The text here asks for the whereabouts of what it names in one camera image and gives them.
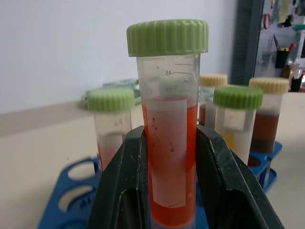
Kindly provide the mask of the yellow cap brown liquid tube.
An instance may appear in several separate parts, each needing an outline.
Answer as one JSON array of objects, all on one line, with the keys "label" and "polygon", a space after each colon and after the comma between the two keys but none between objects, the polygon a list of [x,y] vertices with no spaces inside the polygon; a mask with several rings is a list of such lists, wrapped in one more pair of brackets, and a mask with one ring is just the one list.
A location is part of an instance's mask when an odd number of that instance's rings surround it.
[{"label": "yellow cap brown liquid tube", "polygon": [[282,98],[289,89],[285,78],[254,77],[249,87],[261,89],[264,93],[261,108],[256,111],[250,151],[271,154],[275,145]]}]

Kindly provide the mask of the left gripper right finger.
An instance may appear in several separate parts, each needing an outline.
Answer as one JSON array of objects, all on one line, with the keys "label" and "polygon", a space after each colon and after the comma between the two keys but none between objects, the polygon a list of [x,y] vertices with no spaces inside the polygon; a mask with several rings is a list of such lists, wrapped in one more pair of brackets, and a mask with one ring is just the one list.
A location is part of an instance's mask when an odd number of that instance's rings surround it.
[{"label": "left gripper right finger", "polygon": [[198,125],[195,149],[209,229],[285,229],[251,169],[220,134]]}]

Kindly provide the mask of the pale green cap red tube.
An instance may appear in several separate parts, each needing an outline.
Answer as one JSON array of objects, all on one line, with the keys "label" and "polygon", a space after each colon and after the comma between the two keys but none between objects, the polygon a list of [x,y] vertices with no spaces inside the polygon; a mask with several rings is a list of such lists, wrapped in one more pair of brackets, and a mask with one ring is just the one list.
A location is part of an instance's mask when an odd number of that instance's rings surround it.
[{"label": "pale green cap red tube", "polygon": [[87,106],[94,115],[100,169],[104,171],[132,129],[134,92],[123,87],[91,91]]}]

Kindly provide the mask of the black pen cup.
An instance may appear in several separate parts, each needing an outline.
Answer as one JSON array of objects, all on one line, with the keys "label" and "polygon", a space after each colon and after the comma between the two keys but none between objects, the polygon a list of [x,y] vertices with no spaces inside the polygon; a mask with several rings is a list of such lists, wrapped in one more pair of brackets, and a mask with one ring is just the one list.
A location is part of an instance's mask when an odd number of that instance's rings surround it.
[{"label": "black pen cup", "polygon": [[276,52],[275,68],[283,69],[286,65],[287,58],[290,54],[288,48],[282,48]]}]

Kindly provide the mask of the green cap red liquid tube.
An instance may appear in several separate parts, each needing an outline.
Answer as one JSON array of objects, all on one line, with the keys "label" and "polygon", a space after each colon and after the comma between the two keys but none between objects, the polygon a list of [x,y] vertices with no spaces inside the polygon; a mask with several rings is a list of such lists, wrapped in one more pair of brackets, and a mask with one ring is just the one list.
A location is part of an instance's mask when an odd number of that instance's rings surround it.
[{"label": "green cap red liquid tube", "polygon": [[195,146],[206,21],[174,19],[127,28],[136,58],[147,139],[151,229],[195,229]]}]

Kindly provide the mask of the blue plastic test tube rack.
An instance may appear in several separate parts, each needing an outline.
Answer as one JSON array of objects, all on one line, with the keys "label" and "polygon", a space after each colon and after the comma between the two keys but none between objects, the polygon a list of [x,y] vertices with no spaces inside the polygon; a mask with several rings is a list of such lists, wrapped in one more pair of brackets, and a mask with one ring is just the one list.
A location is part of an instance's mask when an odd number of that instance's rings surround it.
[{"label": "blue plastic test tube rack", "polygon": [[[274,150],[270,154],[250,153],[248,165],[264,192],[267,192],[276,180],[277,174],[271,168],[271,162],[282,148],[282,144],[276,141]],[[88,178],[72,179],[68,176],[68,172],[72,168],[85,165],[93,168],[93,174]],[[97,156],[87,157],[65,167],[58,177],[38,229],[86,229],[100,176]],[[84,191],[72,198],[66,209],[60,209],[59,200],[63,194],[81,186],[84,186]]]}]

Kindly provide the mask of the dark green metal post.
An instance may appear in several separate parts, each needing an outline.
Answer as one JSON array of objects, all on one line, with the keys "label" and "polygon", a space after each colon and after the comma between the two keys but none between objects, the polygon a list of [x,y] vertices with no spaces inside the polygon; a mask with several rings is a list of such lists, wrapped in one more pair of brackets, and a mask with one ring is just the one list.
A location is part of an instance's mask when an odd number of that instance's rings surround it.
[{"label": "dark green metal post", "polygon": [[248,85],[254,76],[264,0],[238,0],[233,81]]}]

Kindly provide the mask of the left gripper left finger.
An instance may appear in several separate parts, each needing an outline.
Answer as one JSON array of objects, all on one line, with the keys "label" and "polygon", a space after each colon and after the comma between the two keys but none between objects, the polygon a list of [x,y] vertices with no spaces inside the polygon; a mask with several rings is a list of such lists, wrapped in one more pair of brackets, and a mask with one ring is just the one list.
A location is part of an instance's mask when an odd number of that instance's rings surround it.
[{"label": "left gripper left finger", "polygon": [[102,172],[86,229],[150,229],[147,141],[131,130]]}]

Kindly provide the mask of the green cap orange liquid tube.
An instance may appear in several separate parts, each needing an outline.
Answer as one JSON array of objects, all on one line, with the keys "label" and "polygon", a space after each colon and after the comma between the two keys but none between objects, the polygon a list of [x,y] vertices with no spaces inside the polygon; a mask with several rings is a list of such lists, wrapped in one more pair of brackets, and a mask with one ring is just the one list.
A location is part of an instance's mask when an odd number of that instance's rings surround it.
[{"label": "green cap orange liquid tube", "polygon": [[214,129],[245,164],[248,164],[255,115],[263,95],[260,89],[237,85],[221,86],[214,91]]}]

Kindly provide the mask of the yellow cap dark liquid tube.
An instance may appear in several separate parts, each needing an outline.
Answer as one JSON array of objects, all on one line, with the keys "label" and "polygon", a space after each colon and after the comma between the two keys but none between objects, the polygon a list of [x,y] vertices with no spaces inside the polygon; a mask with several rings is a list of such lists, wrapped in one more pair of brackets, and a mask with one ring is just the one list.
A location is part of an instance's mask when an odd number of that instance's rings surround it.
[{"label": "yellow cap dark liquid tube", "polygon": [[215,88],[227,85],[226,74],[202,74],[199,77],[199,124],[214,129],[216,106]]}]

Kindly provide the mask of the grey tool pegboard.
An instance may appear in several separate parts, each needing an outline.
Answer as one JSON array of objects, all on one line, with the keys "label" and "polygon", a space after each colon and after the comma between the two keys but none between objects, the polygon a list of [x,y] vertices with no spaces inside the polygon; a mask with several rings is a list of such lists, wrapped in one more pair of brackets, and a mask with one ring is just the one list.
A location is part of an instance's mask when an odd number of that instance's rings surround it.
[{"label": "grey tool pegboard", "polygon": [[294,61],[301,49],[302,31],[296,25],[305,23],[305,16],[297,14],[300,0],[264,0],[261,16],[261,30],[256,54],[255,77],[281,77],[283,69],[275,68],[277,48],[274,38],[281,48],[294,44],[287,59]]}]

